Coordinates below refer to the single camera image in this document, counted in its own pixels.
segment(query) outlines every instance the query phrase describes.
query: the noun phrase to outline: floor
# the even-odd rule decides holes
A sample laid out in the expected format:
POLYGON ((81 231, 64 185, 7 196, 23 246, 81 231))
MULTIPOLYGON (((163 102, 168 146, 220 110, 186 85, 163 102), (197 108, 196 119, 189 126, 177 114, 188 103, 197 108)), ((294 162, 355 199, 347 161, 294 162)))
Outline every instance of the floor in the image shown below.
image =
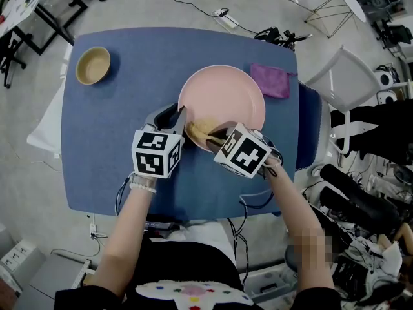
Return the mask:
MULTIPOLYGON (((278 26, 296 34, 313 33, 307 41, 298 43, 296 56, 299 78, 302 81, 313 76, 341 46, 355 52, 370 67, 383 63, 395 63, 390 53, 381 49, 369 25, 358 19, 351 19, 332 39, 319 33, 303 20, 308 11, 287 0, 185 0, 195 3, 201 9, 211 12, 218 8, 229 8, 230 15, 246 28, 262 30, 278 26)), ((325 0, 296 0, 309 8, 315 8, 325 0)), ((212 18, 203 15, 195 8, 173 2, 173 0, 85 0, 89 5, 84 15, 71 27, 76 36, 108 29, 137 26, 176 26, 225 31, 212 18)), ((55 15, 66 18, 71 12, 69 0, 43 0, 43 4, 55 15)), ((326 27, 333 27, 328 21, 326 27)), ((42 20, 33 17, 25 21, 37 40, 47 35, 42 20)), ((236 34, 250 37, 251 34, 237 29, 236 34)), ((26 138, 39 123, 48 104, 61 83, 61 66, 67 43, 57 38, 48 50, 37 56, 26 47, 19 55, 28 64, 26 70, 14 69, 12 88, 0 87, 0 221, 11 231, 16 240, 30 240, 40 250, 48 254, 54 248, 91 255, 97 244, 89 236, 92 217, 85 212, 72 211, 65 198, 65 187, 60 159, 53 154, 39 150, 26 143, 26 138)), ((376 99, 369 100, 372 105, 376 99)), ((361 132, 369 126, 363 123, 354 125, 361 132)), ((367 156, 364 161, 358 157, 353 164, 354 153, 344 163, 343 171, 364 171, 363 182, 375 169, 376 160, 367 156)), ((325 162, 337 165, 337 155, 328 149, 325 162)), ((378 160, 380 169, 382 160, 378 160)), ((296 174, 298 189, 318 181, 309 177, 308 170, 296 174)), ((307 190, 311 201, 316 202, 323 184, 307 190)), ((110 234, 115 218, 96 215, 97 229, 110 234)), ((227 221, 222 222, 228 235, 227 221)), ((248 240, 250 265, 252 267, 272 263, 283 257, 288 238, 282 218, 271 214, 249 217, 244 236, 248 240)), ((238 247, 238 267, 245 267, 244 248, 238 247)))

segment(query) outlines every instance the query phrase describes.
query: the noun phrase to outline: wooden bowl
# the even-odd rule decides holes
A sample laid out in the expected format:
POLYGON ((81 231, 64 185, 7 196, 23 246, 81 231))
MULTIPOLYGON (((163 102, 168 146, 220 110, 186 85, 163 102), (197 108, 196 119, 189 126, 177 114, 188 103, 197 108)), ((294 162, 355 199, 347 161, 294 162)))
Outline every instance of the wooden bowl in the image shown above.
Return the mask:
POLYGON ((110 54, 104 47, 92 47, 82 54, 76 65, 76 78, 84 85, 102 80, 109 71, 110 54))

